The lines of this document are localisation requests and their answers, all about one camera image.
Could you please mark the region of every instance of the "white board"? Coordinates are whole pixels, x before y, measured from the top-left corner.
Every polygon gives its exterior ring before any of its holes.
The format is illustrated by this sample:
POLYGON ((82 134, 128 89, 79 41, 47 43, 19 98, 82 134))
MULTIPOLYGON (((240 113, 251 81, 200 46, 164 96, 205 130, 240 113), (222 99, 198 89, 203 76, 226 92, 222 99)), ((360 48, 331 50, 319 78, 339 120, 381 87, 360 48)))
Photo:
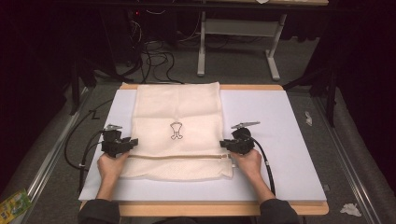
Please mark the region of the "white board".
MULTIPOLYGON (((136 90, 119 90, 107 117, 107 124, 122 126, 122 137, 131 136, 136 90)), ((224 138, 232 139, 232 126, 240 122, 260 121, 248 127, 259 141, 271 165, 276 197, 289 202, 324 202, 326 196, 308 154, 304 139, 285 91, 221 90, 224 138)), ((102 154, 98 146, 93 156, 79 199, 94 199, 100 186, 96 161, 102 154)), ((269 186, 265 166, 262 176, 269 186)), ((164 182, 144 178, 120 179, 114 201, 256 201, 253 188, 236 167, 233 178, 197 182, 164 182)))

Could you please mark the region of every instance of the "fabric bag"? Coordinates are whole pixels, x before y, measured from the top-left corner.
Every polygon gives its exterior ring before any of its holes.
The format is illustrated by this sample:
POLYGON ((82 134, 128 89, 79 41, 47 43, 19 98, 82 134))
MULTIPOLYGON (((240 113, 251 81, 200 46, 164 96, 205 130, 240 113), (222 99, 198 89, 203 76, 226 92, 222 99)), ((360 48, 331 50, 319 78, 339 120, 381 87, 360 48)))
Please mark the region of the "fabric bag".
POLYGON ((132 118, 130 151, 121 177, 205 180, 232 177, 223 139, 219 83, 141 85, 132 118))

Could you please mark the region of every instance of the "person's right hand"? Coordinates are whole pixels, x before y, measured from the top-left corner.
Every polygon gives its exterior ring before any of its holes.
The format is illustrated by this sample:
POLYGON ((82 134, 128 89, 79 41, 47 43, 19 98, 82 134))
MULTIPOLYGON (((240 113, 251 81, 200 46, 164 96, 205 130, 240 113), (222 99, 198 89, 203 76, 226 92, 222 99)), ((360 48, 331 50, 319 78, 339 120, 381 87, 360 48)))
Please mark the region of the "person's right hand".
POLYGON ((238 161, 239 169, 249 179, 262 176, 262 155, 256 149, 251 149, 245 155, 231 152, 231 156, 238 161))
POLYGON ((100 156, 97 163, 102 181, 117 181, 128 156, 129 152, 125 152, 117 158, 112 158, 107 153, 100 156))

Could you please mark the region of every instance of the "person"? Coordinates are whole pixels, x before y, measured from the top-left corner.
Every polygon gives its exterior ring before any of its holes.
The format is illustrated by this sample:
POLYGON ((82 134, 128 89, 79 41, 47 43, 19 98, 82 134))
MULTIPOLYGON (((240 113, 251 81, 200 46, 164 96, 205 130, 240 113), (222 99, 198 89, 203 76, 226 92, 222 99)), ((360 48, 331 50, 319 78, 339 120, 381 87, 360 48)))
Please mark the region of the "person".
MULTIPOLYGON (((116 187, 117 180, 121 174, 123 164, 128 158, 126 152, 115 158, 109 157, 106 153, 98 160, 98 169, 102 178, 101 186, 96 199, 88 201, 78 213, 78 223, 80 224, 107 224, 120 223, 120 210, 117 203, 112 202, 112 195, 116 187)), ((299 223, 296 212, 290 207, 288 202, 276 198, 272 191, 262 179, 262 155, 251 149, 246 155, 231 152, 233 158, 238 162, 239 168, 247 177, 257 195, 260 205, 260 224, 295 224, 299 223)), ((196 223, 192 219, 182 218, 180 222, 172 220, 172 224, 196 223)))

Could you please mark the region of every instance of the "white tissue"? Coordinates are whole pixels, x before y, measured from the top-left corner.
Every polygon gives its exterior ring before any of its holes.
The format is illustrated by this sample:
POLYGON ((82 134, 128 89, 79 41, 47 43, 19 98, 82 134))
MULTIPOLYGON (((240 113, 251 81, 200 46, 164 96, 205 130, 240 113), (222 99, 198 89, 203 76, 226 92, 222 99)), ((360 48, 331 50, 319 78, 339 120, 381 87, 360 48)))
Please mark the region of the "white tissue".
POLYGON ((312 126, 312 118, 311 118, 311 115, 309 114, 308 111, 305 111, 305 115, 306 115, 305 123, 307 123, 309 126, 312 126))
POLYGON ((344 204, 344 207, 343 209, 341 209, 340 213, 348 213, 349 215, 355 217, 361 217, 361 212, 359 212, 358 208, 356 207, 356 204, 353 203, 344 204))

